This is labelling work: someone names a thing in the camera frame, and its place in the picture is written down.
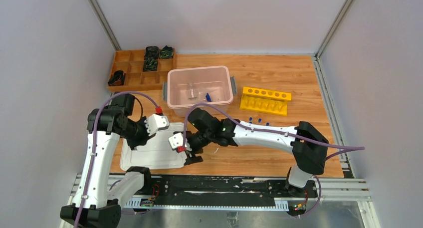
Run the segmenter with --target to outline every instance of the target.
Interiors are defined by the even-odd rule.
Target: white wall
[[[0,227],[59,225],[113,52],[87,0],[0,0]]]
[[[123,50],[314,53],[345,0],[98,0]]]
[[[356,0],[322,58],[381,226],[421,227],[422,0]]]

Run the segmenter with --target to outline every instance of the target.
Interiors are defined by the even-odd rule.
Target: pink plastic container
[[[189,98],[192,97],[193,88],[190,83],[198,90],[197,98]],[[207,93],[212,99],[211,102],[206,101]],[[167,102],[178,117],[185,117],[189,108],[199,102],[209,103],[226,111],[233,101],[234,94],[234,79],[229,77],[229,70],[225,66],[174,69],[168,73]],[[201,108],[210,114],[219,114],[210,107]]]

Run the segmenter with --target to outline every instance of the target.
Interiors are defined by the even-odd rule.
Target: container handle
[[[235,96],[236,93],[238,92],[238,90],[236,88],[236,83],[235,83],[235,77],[234,76],[230,77],[230,86],[232,87],[232,94]]]
[[[163,101],[167,102],[168,101],[168,83],[167,82],[163,82],[162,92],[163,92]]]

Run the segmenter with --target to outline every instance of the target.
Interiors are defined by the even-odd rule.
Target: wooden organizer tray
[[[113,59],[109,79],[117,70],[126,73],[125,82],[121,86],[107,86],[111,92],[161,90],[163,82],[167,82],[168,73],[176,68],[176,50],[173,58],[158,59],[157,71],[143,72],[144,53],[142,50],[117,51]]]

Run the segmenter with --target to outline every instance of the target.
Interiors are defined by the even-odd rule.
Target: wooden table
[[[282,55],[184,55],[178,54],[177,68],[205,67],[224,65],[231,76],[235,76],[238,94],[229,106],[228,114],[239,120],[253,123],[262,119],[271,126],[293,126],[299,121],[310,122],[332,143],[332,133],[320,94],[313,63],[309,56]],[[239,109],[242,88],[244,86],[278,90],[292,93],[288,103],[288,116],[277,116],[250,112]],[[183,122],[168,108],[162,99],[162,91],[145,91],[163,109],[170,122]],[[144,97],[137,96],[143,102],[144,115],[153,114],[154,106]],[[141,109],[136,103],[133,120],[140,117]],[[179,169],[152,170],[154,174],[183,175],[231,175],[231,176],[286,176],[289,168],[295,164],[294,157],[277,149],[257,146],[220,147],[210,144],[201,154],[204,161]],[[330,148],[328,154],[336,149]],[[116,148],[111,172],[123,173],[119,167],[122,152],[122,139]],[[337,157],[326,162],[323,177],[343,177],[340,161]]]

